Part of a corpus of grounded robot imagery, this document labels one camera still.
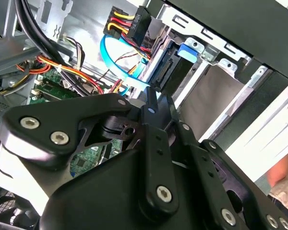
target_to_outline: red wire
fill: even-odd
[[[131,23],[124,22],[124,21],[122,21],[122,20],[120,20],[118,18],[111,17],[110,20],[111,21],[116,21],[116,22],[118,22],[118,23],[120,23],[122,25],[131,26]]]
[[[129,44],[131,44],[131,45],[133,45],[133,46],[137,46],[133,41],[130,41],[130,40],[126,37],[126,34],[122,33],[122,35],[124,36],[124,38],[126,39],[126,41],[127,41]],[[151,52],[150,49],[147,49],[147,48],[145,48],[145,47],[143,47],[143,46],[140,47],[140,50],[145,51],[145,52],[148,52],[148,53]]]
[[[114,83],[114,85],[113,85],[112,88],[110,89],[110,92],[113,92],[113,91],[114,91],[114,89],[118,86],[118,84],[120,83],[120,81],[121,81],[121,79],[118,79],[118,80]]]

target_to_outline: black plastic arm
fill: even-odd
[[[141,108],[104,94],[4,115],[0,145],[47,172],[63,170],[86,148],[123,140],[122,153],[52,194],[41,230],[286,230],[281,220],[288,218],[216,143],[195,139],[170,97],[145,93]],[[23,127],[24,117],[38,127]],[[56,131],[67,143],[53,142]]]

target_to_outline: yellow wire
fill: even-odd
[[[136,68],[138,67],[138,65],[132,67],[132,69],[128,72],[129,74],[133,74],[136,70]]]
[[[116,87],[116,89],[113,92],[116,93],[120,89],[122,84],[123,84],[123,81],[120,82],[120,84]]]
[[[21,78],[16,84],[14,84],[14,85],[12,86],[12,88],[16,88],[17,86],[19,86],[28,76],[29,76],[29,74],[28,74],[28,75],[25,75],[25,76],[24,76],[23,78]],[[8,90],[3,90],[3,91],[0,92],[0,95],[5,94],[6,92],[8,92]]]
[[[28,76],[29,76],[29,74],[25,75],[22,79],[19,80],[19,82],[14,84],[12,88],[16,88],[17,86],[19,86]]]
[[[111,26],[115,26],[116,28],[122,30],[125,34],[128,33],[128,30],[126,30],[125,28],[117,25],[116,23],[109,23],[109,24],[108,24],[108,30],[110,30]]]
[[[114,15],[118,16],[120,18],[128,19],[128,20],[134,19],[134,16],[127,16],[127,15],[123,15],[123,14],[120,14],[120,13],[117,13],[117,12],[114,12]]]
[[[144,56],[143,54],[141,54],[141,52],[139,52],[137,49],[134,48],[134,50],[141,56],[141,58],[144,58],[146,60],[149,60],[148,57]]]

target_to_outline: black wire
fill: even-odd
[[[73,39],[72,37],[66,37],[66,38],[71,40],[70,42],[73,44],[74,47],[76,47],[76,49],[78,48],[78,46],[80,47],[80,50],[81,50],[80,67],[82,68],[84,59],[85,59],[85,52],[83,50],[82,45],[79,42],[77,42],[75,39]]]
[[[53,59],[62,65],[66,65],[53,44],[48,40],[48,38],[36,24],[32,12],[29,9],[28,2],[26,0],[14,0],[14,3],[19,24],[34,45],[36,45],[36,47],[48,58]],[[81,96],[90,95],[90,93],[79,83],[75,76],[66,72],[61,72],[60,74],[70,85],[77,89],[77,92]]]
[[[22,7],[22,3],[20,0],[14,0],[16,14],[18,18],[18,22],[22,27],[24,33],[30,38],[30,40],[34,43],[34,45],[48,58],[51,58],[51,54],[46,50],[46,48],[37,41],[36,34],[33,34],[32,31],[29,29],[27,21],[24,18],[24,10]]]
[[[41,29],[37,25],[36,20],[34,19],[33,14],[30,10],[28,1],[27,0],[21,0],[21,1],[23,3],[23,9],[26,14],[27,20],[29,21],[29,24],[31,25],[34,33],[41,40],[42,44],[44,44],[45,48],[49,51],[54,60],[60,63],[61,65],[66,65],[61,55],[58,53],[53,44],[49,41],[49,39],[45,36],[45,34],[41,31]]]

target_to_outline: black cable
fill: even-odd
[[[29,21],[29,24],[31,25],[34,33],[41,40],[42,44],[49,51],[49,53],[52,54],[53,59],[58,63],[60,63],[61,65],[66,65],[61,55],[58,53],[53,44],[49,41],[49,39],[45,36],[45,34],[41,31],[41,29],[37,25],[36,20],[34,19],[33,14],[30,10],[28,1],[27,0],[21,0],[21,1],[23,4],[23,9],[26,14],[27,20]]]
[[[29,9],[28,2],[26,0],[14,0],[14,3],[19,24],[34,45],[36,45],[36,47],[48,58],[53,59],[62,65],[66,65],[52,43],[38,27],[35,19],[33,18],[31,10]],[[81,96],[90,95],[90,93],[79,83],[75,76],[72,76],[66,72],[61,72],[60,74],[70,85],[75,87],[75,90]]]
[[[20,0],[14,0],[16,14],[18,18],[18,22],[20,26],[22,27],[24,33],[30,38],[30,40],[33,42],[33,44],[47,57],[51,58],[51,54],[46,50],[46,48],[37,41],[36,35],[32,33],[32,31],[29,29],[27,21],[24,18],[24,10],[22,8],[22,4]]]

